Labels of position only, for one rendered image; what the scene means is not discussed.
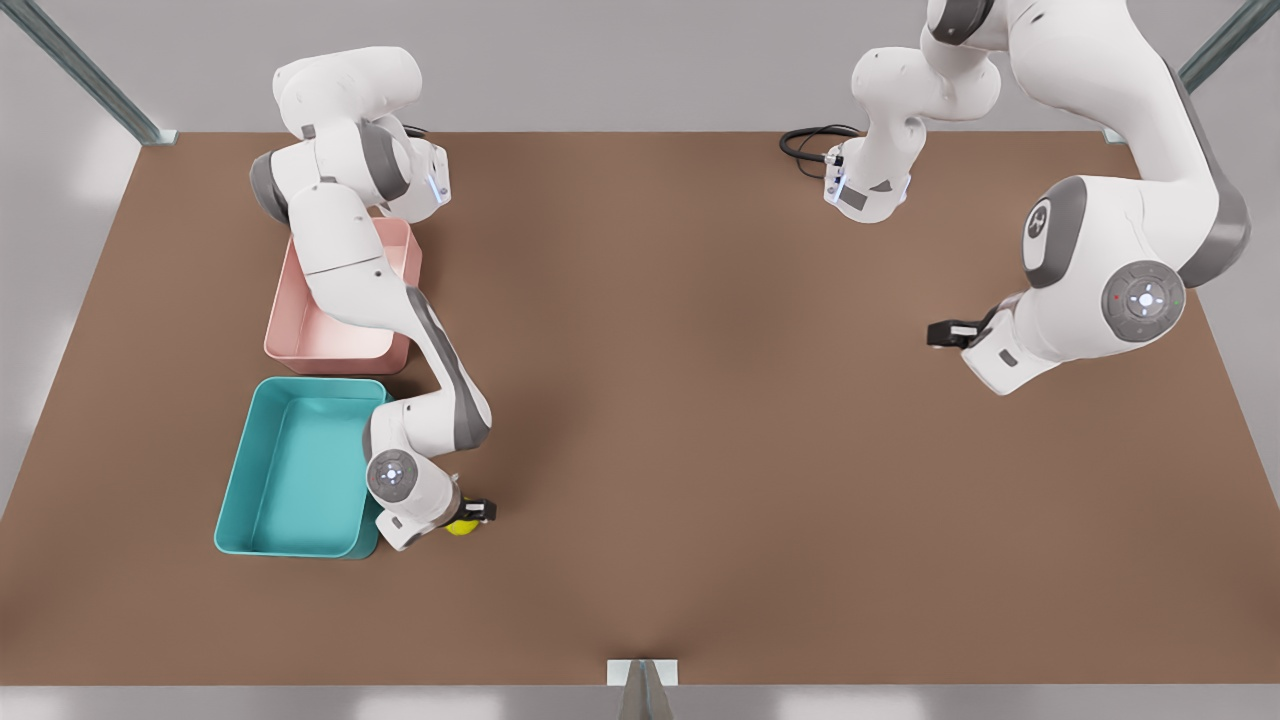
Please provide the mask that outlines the pink plastic tray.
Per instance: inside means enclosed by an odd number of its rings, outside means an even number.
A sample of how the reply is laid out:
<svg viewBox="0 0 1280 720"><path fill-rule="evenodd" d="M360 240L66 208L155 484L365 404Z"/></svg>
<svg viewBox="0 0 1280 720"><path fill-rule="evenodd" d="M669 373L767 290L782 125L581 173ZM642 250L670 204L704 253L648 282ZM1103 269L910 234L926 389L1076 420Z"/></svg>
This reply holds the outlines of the pink plastic tray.
<svg viewBox="0 0 1280 720"><path fill-rule="evenodd" d="M289 238L262 350L298 375L393 375L408 361L410 338L326 315L310 293Z"/></svg>

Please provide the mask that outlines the teal plastic tray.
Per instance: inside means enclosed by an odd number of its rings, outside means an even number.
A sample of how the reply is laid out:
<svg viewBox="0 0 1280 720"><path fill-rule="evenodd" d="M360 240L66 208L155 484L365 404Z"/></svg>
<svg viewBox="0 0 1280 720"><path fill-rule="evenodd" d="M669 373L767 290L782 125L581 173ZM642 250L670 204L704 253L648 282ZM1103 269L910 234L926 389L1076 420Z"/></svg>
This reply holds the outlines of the teal plastic tray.
<svg viewBox="0 0 1280 720"><path fill-rule="evenodd" d="M252 395L214 544L241 556L360 560L380 539L364 430L390 401L360 378L269 377Z"/></svg>

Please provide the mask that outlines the silver frame post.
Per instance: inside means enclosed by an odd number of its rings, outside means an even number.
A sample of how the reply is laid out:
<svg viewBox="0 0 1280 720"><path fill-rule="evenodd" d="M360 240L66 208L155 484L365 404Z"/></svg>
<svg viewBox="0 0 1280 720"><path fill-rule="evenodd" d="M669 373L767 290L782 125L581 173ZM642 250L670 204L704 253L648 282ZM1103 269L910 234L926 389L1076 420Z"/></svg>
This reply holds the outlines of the silver frame post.
<svg viewBox="0 0 1280 720"><path fill-rule="evenodd" d="M179 133L156 126L35 0L0 0L0 12L140 145L155 147L177 142Z"/></svg>
<svg viewBox="0 0 1280 720"><path fill-rule="evenodd" d="M1228 141L1280 135L1280 0L1126 0L1137 26Z"/></svg>
<svg viewBox="0 0 1280 720"><path fill-rule="evenodd" d="M678 684L675 659L609 659L605 684L621 687L618 720L676 720L667 694Z"/></svg>

